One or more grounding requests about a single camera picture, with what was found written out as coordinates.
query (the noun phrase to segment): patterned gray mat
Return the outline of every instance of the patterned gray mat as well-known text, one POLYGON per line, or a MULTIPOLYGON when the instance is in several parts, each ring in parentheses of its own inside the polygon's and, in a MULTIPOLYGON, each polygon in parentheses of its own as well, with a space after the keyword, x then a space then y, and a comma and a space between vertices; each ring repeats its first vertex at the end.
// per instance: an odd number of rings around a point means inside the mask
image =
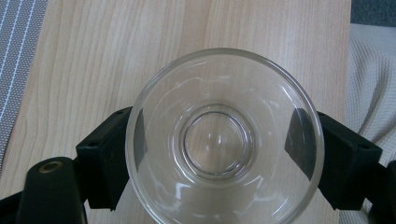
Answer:
POLYGON ((47 0, 0 0, 0 175, 47 0))

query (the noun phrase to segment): wooden table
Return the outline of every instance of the wooden table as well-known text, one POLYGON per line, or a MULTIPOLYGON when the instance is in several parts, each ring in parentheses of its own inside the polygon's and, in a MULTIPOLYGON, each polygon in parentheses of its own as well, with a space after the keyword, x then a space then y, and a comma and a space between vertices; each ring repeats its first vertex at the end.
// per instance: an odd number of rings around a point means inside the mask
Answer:
MULTIPOLYGON (((39 161, 76 157, 75 145, 112 112, 134 104, 174 59, 237 48, 280 64, 318 110, 342 121, 350 1, 49 1, 7 146, 0 197, 22 190, 39 161)), ((130 184, 115 212, 91 223, 153 223, 130 184)), ((338 223, 317 192, 297 223, 338 223)))

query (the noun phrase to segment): bowl rim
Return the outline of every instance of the bowl rim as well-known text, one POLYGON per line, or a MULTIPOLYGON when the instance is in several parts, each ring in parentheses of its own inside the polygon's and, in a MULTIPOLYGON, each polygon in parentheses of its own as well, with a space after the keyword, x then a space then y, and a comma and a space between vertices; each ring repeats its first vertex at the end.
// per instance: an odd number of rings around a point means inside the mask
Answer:
POLYGON ((279 75, 281 75, 290 86, 301 96, 301 101, 304 102, 308 111, 306 111, 309 115, 309 118, 312 120, 312 125, 314 128, 315 136, 316 136, 316 160, 315 160, 315 169, 310 179, 309 187, 305 192, 304 197, 302 197, 301 201, 295 205, 290 211, 281 219, 279 223, 291 223, 295 218, 297 218, 309 205, 312 200, 316 189, 318 187, 318 183, 321 178, 321 173, 323 169, 324 163, 324 140, 323 140, 323 132, 320 124, 320 119, 318 116, 318 112, 315 109, 312 101, 309 99, 307 93, 303 89, 303 87, 297 82, 297 80, 289 74, 285 69, 283 69, 278 64, 272 62, 271 60, 262 57, 259 54, 249 52, 242 49, 230 49, 230 48, 215 48, 215 49, 202 49, 195 51, 193 53, 189 53, 184 55, 166 65, 162 68, 144 87, 144 89, 139 93, 134 106, 132 108, 131 115, 128 120, 127 130, 126 130, 126 140, 125 140, 125 160, 127 164, 128 174, 131 177, 131 183, 134 188, 134 192, 136 193, 137 198, 143 207, 148 211, 148 213, 155 219, 158 223, 173 223, 172 220, 168 219, 166 216, 163 216, 159 209, 157 209, 154 205, 154 202, 150 200, 149 196, 144 192, 143 186, 136 181, 137 171, 134 164, 134 154, 132 154, 132 158, 129 158, 129 149, 128 149, 128 136, 131 136, 134 133, 133 123, 137 121, 137 116, 142 108, 142 104, 145 102, 148 94, 154 88, 154 86, 159 83, 163 78, 166 77, 169 72, 174 70, 175 68, 181 66, 184 63, 190 62, 192 60, 196 60, 199 58, 213 56, 213 55, 233 55, 238 57, 243 57, 255 61, 257 63, 264 64, 279 75))

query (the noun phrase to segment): white textured fabric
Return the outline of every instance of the white textured fabric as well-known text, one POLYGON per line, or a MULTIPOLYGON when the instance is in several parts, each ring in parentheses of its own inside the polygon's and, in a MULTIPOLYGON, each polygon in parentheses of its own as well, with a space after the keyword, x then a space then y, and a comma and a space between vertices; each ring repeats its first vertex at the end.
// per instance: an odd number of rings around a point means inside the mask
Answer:
MULTIPOLYGON (((351 24, 346 126, 384 149, 380 163, 396 160, 396 28, 351 24)), ((360 211, 342 211, 340 223, 368 223, 360 211)))

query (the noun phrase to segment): transparent bowl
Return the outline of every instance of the transparent bowl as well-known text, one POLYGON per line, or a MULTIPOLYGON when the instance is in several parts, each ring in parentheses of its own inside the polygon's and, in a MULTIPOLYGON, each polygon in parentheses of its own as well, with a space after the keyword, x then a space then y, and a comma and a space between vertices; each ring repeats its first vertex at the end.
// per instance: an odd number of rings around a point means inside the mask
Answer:
POLYGON ((303 88, 239 49, 167 65, 135 102, 126 139, 134 190, 159 223, 291 222, 323 166, 318 114, 303 88))

